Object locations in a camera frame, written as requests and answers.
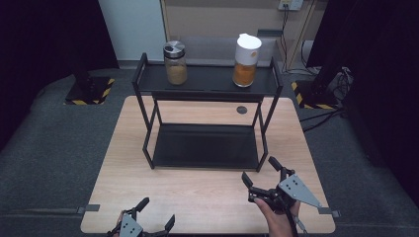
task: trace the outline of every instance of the power outlet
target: power outlet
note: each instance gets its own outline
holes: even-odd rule
[[[278,5],[278,9],[285,10],[285,5],[288,5],[288,8],[290,8],[292,2],[293,0],[281,0],[280,5]]]
[[[302,2],[304,0],[281,0],[280,5],[278,5],[279,10],[285,10],[285,5],[288,5],[288,10],[290,11],[299,11],[301,10]]]

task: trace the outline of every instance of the wooden table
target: wooden table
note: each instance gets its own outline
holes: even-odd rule
[[[147,107],[151,108],[151,99],[145,97],[144,100]],[[270,98],[265,99],[262,106],[264,115],[271,101]],[[170,121],[251,122],[254,116],[252,110],[256,106],[244,105],[249,113],[240,115],[236,108],[242,105],[161,102],[159,106],[162,116]],[[247,189],[241,180],[242,172],[151,170],[141,150],[145,131],[136,97],[126,98],[89,201],[89,204],[99,204],[100,209],[85,213],[81,223],[83,232],[105,233],[113,229],[122,209],[130,209],[146,197],[150,198],[150,203],[137,216],[137,222],[148,232],[163,230],[172,214],[176,215],[176,222],[171,233],[268,232],[266,220],[259,208],[247,201]],[[150,140],[155,141],[155,134]],[[276,157],[283,166],[295,169],[322,205],[327,207],[326,197],[290,99],[280,98],[267,131],[267,140],[269,156]],[[149,147],[152,154],[153,142],[150,141]],[[262,189],[274,188],[280,178],[280,174],[269,162],[265,162],[260,173],[246,173],[254,186]],[[299,218],[309,233],[331,233],[335,230],[332,216],[319,214],[313,206],[303,203]]]

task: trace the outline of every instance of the dark floor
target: dark floor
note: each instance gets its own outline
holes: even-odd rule
[[[83,234],[82,214],[71,211],[89,201],[124,99],[133,95],[133,70],[94,74],[116,79],[104,105],[63,105],[74,78],[58,80],[40,92],[1,151],[0,237],[96,236]],[[291,82],[301,78],[309,77],[285,75],[282,96],[294,100]],[[328,112],[296,110],[300,119]],[[329,205],[341,212],[327,236],[419,236],[418,207],[388,169],[370,164],[346,118],[336,116],[305,137]],[[24,211],[34,208],[50,212]]]

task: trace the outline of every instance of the white wall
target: white wall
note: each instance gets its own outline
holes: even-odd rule
[[[158,0],[99,0],[117,60],[163,60],[166,41]]]

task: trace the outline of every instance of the robotic arm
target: robotic arm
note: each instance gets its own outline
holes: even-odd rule
[[[167,237],[175,225],[175,215],[172,215],[166,223],[164,230],[156,233],[145,232],[142,226],[136,222],[136,213],[141,212],[149,202],[150,199],[146,197],[136,207],[123,210],[122,220],[112,231],[108,231],[108,237],[113,237],[116,233],[120,233],[120,237]]]
[[[291,214],[290,208],[295,204],[296,200],[316,207],[321,207],[321,203],[294,170],[289,170],[282,166],[273,156],[269,158],[269,163],[275,168],[275,170],[277,170],[277,172],[281,172],[280,182],[274,189],[262,190],[253,187],[253,182],[247,174],[243,172],[241,179],[249,191],[248,200],[250,202],[254,202],[255,198],[259,198],[267,203],[272,211],[284,212],[289,220],[293,236],[297,237],[298,234],[295,228],[296,223],[304,232],[306,231],[298,217]]]

